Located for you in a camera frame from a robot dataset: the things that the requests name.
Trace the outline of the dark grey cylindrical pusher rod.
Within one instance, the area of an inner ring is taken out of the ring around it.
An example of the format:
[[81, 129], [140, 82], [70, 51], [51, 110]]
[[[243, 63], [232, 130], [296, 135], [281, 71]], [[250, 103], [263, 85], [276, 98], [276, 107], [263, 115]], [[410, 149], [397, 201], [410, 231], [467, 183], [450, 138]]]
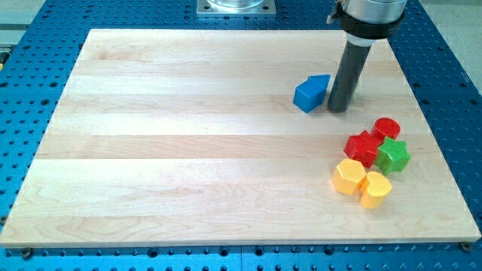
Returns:
[[349, 107], [371, 46], [358, 46], [346, 42], [343, 55], [328, 97], [327, 108], [335, 113], [345, 112]]

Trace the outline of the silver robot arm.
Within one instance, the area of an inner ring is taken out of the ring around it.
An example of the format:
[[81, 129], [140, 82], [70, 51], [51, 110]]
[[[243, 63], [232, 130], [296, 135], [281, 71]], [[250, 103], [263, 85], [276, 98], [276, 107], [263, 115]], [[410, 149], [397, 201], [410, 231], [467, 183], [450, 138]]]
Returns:
[[375, 41], [393, 36], [404, 19], [406, 0], [337, 0], [326, 23], [340, 23], [346, 45], [328, 97], [328, 110], [344, 112]]

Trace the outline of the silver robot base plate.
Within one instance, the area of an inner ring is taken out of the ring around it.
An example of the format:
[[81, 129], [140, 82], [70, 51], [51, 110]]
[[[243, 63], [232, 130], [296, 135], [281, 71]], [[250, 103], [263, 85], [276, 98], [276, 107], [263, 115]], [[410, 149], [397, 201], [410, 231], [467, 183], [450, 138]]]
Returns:
[[197, 0], [197, 14], [203, 16], [275, 13], [274, 0]]

